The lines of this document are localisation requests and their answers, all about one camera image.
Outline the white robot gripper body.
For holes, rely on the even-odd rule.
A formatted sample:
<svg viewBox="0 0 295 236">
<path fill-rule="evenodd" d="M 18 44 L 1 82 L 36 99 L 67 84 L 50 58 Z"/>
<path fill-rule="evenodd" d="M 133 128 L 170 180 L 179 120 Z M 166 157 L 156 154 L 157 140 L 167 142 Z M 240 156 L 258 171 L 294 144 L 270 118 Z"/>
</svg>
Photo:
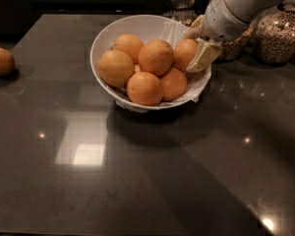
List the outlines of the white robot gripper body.
<svg viewBox="0 0 295 236">
<path fill-rule="evenodd" d="M 238 20 L 231 13 L 225 0 L 212 0 L 206 7 L 201 37 L 230 42 L 241 36 L 248 27 L 248 23 Z"/>
</svg>

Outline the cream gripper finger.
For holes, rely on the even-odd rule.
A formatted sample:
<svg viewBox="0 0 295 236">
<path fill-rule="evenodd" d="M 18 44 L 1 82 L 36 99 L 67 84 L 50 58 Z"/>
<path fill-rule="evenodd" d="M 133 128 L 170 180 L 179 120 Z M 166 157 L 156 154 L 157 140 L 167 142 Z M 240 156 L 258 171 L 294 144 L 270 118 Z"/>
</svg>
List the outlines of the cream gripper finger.
<svg viewBox="0 0 295 236">
<path fill-rule="evenodd" d="M 220 41 L 196 40 L 196 46 L 189 54 L 189 63 L 186 67 L 187 73 L 198 73 L 209 67 L 222 53 Z"/>
<path fill-rule="evenodd" d="M 191 24 L 191 26 L 184 32 L 184 39 L 197 39 L 203 37 L 203 21 L 204 16 L 199 15 Z"/>
</svg>

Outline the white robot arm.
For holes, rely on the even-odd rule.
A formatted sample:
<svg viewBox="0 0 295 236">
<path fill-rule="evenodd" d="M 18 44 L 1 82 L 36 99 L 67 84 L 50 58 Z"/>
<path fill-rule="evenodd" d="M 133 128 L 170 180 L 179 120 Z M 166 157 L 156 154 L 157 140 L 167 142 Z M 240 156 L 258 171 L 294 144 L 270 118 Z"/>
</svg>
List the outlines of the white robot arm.
<svg viewBox="0 0 295 236">
<path fill-rule="evenodd" d="M 224 42 L 238 38 L 258 14 L 282 1 L 211 0 L 205 13 L 198 16 L 184 33 L 185 38 L 203 41 L 187 71 L 197 73 L 204 70 L 221 54 Z"/>
</svg>

